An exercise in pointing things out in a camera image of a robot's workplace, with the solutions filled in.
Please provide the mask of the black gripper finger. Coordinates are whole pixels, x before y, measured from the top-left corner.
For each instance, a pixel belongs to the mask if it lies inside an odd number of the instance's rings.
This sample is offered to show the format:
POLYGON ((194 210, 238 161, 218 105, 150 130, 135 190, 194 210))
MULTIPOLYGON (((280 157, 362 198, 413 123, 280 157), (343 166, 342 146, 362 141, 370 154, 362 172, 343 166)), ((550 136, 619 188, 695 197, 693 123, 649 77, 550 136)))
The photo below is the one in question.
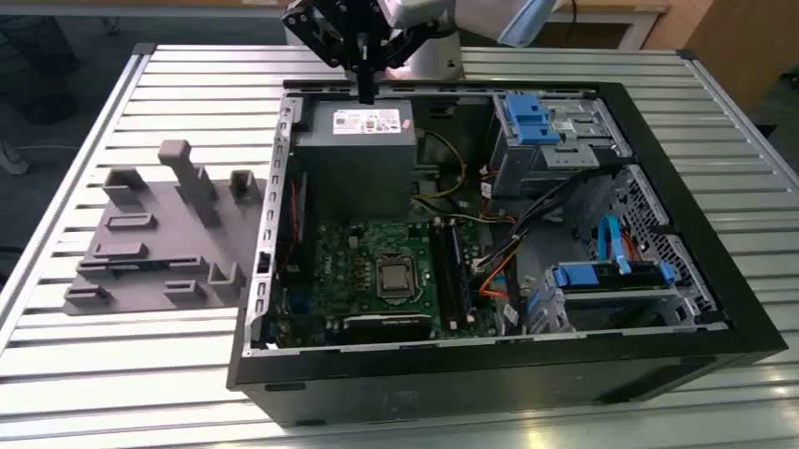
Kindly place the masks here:
POLYGON ((369 71, 358 50, 358 35, 350 31, 342 35, 332 25, 323 27, 316 12, 324 16, 327 12, 335 15, 342 10, 331 7, 328 1, 292 1, 283 14, 283 25, 330 67, 340 67, 348 73, 358 85, 359 102, 367 104, 369 71))
POLYGON ((367 103, 375 102, 378 76, 387 68, 401 68, 431 37, 429 27, 411 27, 386 39, 378 33, 367 35, 367 103))

